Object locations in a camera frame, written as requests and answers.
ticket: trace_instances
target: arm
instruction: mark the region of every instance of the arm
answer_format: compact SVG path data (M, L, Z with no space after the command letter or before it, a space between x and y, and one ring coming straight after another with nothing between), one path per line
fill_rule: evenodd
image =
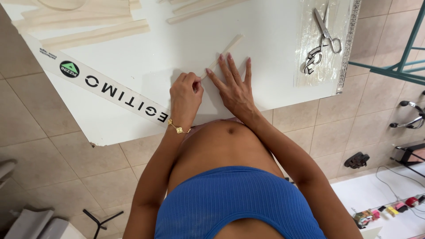
M208 76L220 90L224 105L257 135L295 181L325 236L328 239L363 238L319 166L300 146L273 127L255 107L251 89L251 59L246 62L244 82L231 54L228 63L230 70L224 56L220 55L219 65L227 84L207 69Z
M194 73L181 74L170 89L171 119L184 131L190 129L204 89ZM153 239L156 215L165 198L174 159L186 134L169 125L159 147L140 177L123 239Z

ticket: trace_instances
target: hand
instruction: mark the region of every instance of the hand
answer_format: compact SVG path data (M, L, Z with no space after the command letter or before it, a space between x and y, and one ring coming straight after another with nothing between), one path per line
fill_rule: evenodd
M171 119L176 127L188 131L202 103L204 88L195 73L181 73L171 86Z
M207 68L206 71L208 77L219 89L224 106L228 108L234 116L246 124L248 119L250 119L253 115L260 114L254 104L254 97L252 96L251 58L248 58L246 61L247 72L245 75L245 81L243 82L232 58L232 54L229 53L227 61L229 62L230 70L227 68L223 54L220 54L218 63L226 78L227 85L218 79L212 70Z

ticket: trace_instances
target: woman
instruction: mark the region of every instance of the woman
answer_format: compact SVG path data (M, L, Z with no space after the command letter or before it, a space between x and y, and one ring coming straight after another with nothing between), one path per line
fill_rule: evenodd
M204 89L194 73L181 74L170 89L171 121L139 180L123 239L361 239L314 160L255 107L251 59L244 81L231 54L227 61L230 69L220 55L226 84L206 71L243 124L219 120L187 134Z

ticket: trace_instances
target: woman's left hand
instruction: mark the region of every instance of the woman's left hand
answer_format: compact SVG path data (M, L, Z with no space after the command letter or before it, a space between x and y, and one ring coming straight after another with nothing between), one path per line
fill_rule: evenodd
M182 73L170 89L171 119L176 127L188 131L202 103L204 89L195 73Z

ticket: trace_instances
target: ruler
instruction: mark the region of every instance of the ruler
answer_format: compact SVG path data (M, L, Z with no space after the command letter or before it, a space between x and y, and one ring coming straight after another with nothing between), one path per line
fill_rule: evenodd
M357 20L359 19L360 5L362 0L354 0L353 10L351 11L350 24L348 26L348 34L346 45L344 48L343 63L341 65L340 78L338 79L338 86L336 94L342 94L344 82L347 73L348 61L350 60L351 48L353 47L354 33L356 32Z

